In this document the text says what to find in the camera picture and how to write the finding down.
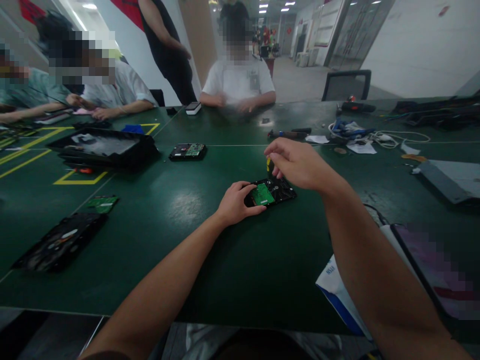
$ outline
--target door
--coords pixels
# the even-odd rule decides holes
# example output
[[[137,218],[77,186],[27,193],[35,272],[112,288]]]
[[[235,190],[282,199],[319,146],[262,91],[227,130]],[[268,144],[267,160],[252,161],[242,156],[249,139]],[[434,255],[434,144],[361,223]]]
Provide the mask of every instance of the door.
[[[280,44],[281,54],[290,56],[290,51],[292,49],[292,40],[294,38],[294,29],[295,29],[295,15],[286,15],[285,16],[285,25],[283,27],[283,41]]]
[[[339,71],[359,70],[395,0],[351,0],[328,64]]]

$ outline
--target ceiling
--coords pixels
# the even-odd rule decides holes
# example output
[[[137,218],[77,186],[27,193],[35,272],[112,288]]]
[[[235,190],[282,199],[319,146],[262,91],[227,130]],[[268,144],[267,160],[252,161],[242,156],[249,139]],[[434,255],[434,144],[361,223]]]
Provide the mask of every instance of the ceiling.
[[[298,11],[307,7],[314,1],[315,0],[241,0],[241,2],[245,4],[251,19],[263,16],[269,18],[278,18],[280,14],[296,14]],[[219,1],[220,4],[235,2],[235,0]],[[295,2],[295,5],[285,6],[285,3],[293,2]],[[268,5],[268,7],[260,8],[260,5]],[[281,12],[281,10],[285,8],[289,8],[290,10]],[[266,13],[260,14],[260,10],[266,10]]]

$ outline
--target office chair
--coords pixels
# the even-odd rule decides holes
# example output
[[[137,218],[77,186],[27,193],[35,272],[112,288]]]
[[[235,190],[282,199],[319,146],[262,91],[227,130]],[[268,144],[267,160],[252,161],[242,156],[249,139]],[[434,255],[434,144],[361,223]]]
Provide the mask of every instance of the office chair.
[[[347,100],[354,95],[357,100],[366,100],[370,90],[371,70],[329,72],[326,76],[322,101]]]
[[[162,90],[150,90],[151,95],[158,103],[158,106],[161,108],[165,107],[164,92]]]

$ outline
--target hand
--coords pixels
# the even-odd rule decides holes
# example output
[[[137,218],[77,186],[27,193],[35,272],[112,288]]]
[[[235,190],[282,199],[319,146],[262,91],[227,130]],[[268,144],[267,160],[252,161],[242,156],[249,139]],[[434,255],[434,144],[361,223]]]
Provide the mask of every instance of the hand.
[[[285,175],[300,188],[322,193],[345,182],[307,143],[281,137],[264,154],[275,164],[273,176],[280,179]]]
[[[225,227],[228,227],[247,217],[264,212],[267,209],[266,206],[246,207],[244,203],[245,197],[256,187],[257,185],[251,185],[248,181],[234,182],[225,192],[218,210],[213,216],[218,218]]]
[[[213,97],[214,106],[217,108],[223,108],[227,103],[227,96],[224,92],[219,92],[217,95]]]
[[[75,108],[84,108],[85,109],[85,100],[83,97],[77,94],[70,94],[66,97],[66,102]]]
[[[123,114],[123,111],[121,111],[118,107],[109,109],[99,108],[95,110],[91,116],[94,119],[103,121],[107,119],[118,118],[121,114]]]
[[[186,48],[185,46],[183,47],[183,52],[185,53],[186,58],[187,58],[188,60],[190,60],[190,59],[192,58],[192,54],[189,53],[189,51],[187,50],[187,48]]]
[[[237,110],[241,113],[249,112],[251,113],[257,107],[257,98],[250,97],[240,101],[236,106]]]
[[[0,114],[0,124],[12,124],[22,120],[18,111]]]

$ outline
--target ceiling light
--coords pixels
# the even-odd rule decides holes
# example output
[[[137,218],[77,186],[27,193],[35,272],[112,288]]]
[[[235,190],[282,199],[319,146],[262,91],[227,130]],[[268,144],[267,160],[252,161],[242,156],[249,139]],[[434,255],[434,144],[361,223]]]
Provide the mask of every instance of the ceiling light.
[[[82,6],[88,10],[97,10],[97,6],[95,4],[83,4]]]

